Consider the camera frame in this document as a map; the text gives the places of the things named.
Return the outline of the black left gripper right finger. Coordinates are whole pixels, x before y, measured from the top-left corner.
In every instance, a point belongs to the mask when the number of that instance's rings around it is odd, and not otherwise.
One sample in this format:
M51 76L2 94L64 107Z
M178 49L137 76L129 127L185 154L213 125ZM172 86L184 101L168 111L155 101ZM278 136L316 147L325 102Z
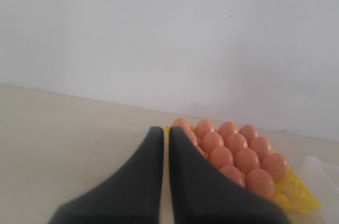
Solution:
M240 187L196 149L181 127L169 130L175 223L290 223L275 203Z

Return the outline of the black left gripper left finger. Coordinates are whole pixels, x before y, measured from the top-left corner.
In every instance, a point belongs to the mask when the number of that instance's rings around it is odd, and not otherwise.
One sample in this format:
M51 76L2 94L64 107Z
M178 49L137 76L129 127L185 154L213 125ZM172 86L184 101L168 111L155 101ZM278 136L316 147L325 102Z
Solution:
M112 176L61 205L49 223L158 223L163 161L164 131L151 127Z

